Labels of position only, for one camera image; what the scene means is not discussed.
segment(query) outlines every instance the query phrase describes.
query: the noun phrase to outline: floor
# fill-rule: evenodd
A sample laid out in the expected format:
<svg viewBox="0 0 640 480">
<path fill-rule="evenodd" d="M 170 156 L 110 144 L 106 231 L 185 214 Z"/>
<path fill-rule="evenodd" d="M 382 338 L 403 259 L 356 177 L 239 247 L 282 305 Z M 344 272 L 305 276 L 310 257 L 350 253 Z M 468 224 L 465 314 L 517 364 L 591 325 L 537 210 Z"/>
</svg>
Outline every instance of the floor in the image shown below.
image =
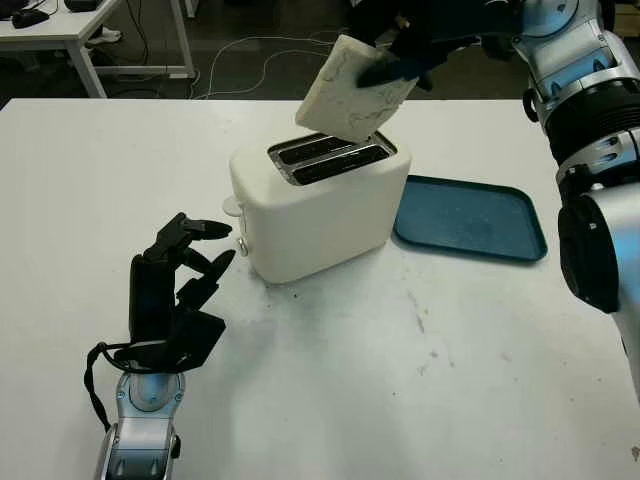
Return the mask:
<svg viewBox="0 0 640 480">
<path fill-rule="evenodd" d="M 107 24 L 121 30 L 123 40 L 96 49 L 96 63 L 127 64 L 140 59 L 144 44 L 132 21 L 140 7 L 149 61 L 161 65 L 179 61 L 168 2 L 125 0 Z M 284 39 L 229 43 L 249 36 L 274 35 L 332 41 L 345 26 L 348 8 L 347 0 L 201 0 L 197 17 L 187 20 L 193 59 L 200 72 L 196 82 L 103 77 L 104 86 L 109 96 L 123 98 L 197 98 L 215 92 L 209 98 L 302 99 L 329 46 Z M 212 62 L 225 46 L 228 48 L 216 61 L 212 81 Z M 0 57 L 0 107 L 13 97 L 86 96 L 63 54 L 41 52 L 38 58 L 40 68 L 25 72 L 15 59 Z M 416 89 L 411 98 L 519 98 L 526 87 L 527 70 L 517 56 L 509 62 L 490 60 L 481 48 L 470 47 L 452 55 L 446 65 L 434 71 L 433 82 L 433 92 Z"/>
</svg>

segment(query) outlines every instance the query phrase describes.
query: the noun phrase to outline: slice of toast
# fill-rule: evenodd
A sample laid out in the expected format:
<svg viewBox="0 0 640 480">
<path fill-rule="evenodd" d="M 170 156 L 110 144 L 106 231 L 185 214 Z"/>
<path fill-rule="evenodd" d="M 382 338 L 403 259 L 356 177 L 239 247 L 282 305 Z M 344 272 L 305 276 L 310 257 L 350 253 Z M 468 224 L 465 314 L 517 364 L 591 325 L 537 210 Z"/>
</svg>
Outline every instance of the slice of toast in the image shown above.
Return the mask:
<svg viewBox="0 0 640 480">
<path fill-rule="evenodd" d="M 296 123 L 349 142 L 363 142 L 398 110 L 416 80 L 359 89 L 358 76 L 384 53 L 340 35 L 296 114 Z"/>
</svg>

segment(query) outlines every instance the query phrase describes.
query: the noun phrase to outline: blue tray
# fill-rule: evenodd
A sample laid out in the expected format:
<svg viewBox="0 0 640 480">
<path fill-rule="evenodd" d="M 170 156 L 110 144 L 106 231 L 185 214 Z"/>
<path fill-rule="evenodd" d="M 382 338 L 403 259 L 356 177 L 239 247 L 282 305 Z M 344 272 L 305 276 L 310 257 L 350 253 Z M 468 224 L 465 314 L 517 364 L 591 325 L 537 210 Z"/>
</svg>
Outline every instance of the blue tray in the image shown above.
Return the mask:
<svg viewBox="0 0 640 480">
<path fill-rule="evenodd" d="M 531 199 L 511 187 L 410 175 L 394 231 L 412 245 L 495 258 L 547 253 Z"/>
</svg>

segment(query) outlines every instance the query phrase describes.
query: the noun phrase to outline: white toaster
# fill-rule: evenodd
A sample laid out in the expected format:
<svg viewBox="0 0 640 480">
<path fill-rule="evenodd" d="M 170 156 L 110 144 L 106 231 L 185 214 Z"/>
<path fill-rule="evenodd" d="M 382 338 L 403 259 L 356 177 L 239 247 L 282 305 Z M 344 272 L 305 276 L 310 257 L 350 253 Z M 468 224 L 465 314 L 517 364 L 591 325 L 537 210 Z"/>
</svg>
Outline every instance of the white toaster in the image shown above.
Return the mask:
<svg viewBox="0 0 640 480">
<path fill-rule="evenodd" d="M 230 170 L 241 253 L 285 283 L 385 243 L 411 158 L 380 133 L 359 144 L 322 134 L 238 151 Z"/>
</svg>

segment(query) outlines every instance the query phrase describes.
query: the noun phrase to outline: table surface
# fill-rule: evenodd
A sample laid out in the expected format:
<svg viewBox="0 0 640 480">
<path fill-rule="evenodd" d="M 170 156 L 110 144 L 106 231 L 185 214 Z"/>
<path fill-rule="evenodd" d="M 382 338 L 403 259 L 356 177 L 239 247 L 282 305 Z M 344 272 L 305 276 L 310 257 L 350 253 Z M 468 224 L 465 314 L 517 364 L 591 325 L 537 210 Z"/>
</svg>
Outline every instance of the table surface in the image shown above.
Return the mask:
<svg viewBox="0 0 640 480">
<path fill-rule="evenodd" d="M 131 257 L 178 211 L 224 219 L 230 155 L 301 133 L 297 106 L 13 100 L 0 112 L 0 477 L 90 477 L 103 432 L 84 356 L 128 338 Z M 187 375 L 175 478 L 638 478 L 628 365 L 613 321 L 562 279 L 539 127 L 517 101 L 407 102 L 383 131 L 415 174 L 524 190 L 549 254 L 523 267 L 389 241 L 284 286 L 236 258 L 204 307 L 228 329 Z M 112 420 L 117 378 L 97 364 Z"/>
<path fill-rule="evenodd" d="M 2 43 L 17 41 L 61 41 L 78 40 L 91 35 L 121 0 L 102 0 L 93 12 L 70 12 L 64 0 L 58 0 L 59 9 L 46 22 L 27 28 L 16 29 L 11 22 L 0 22 L 0 48 Z M 55 10 L 56 0 L 47 0 L 40 8 L 44 12 Z"/>
</svg>

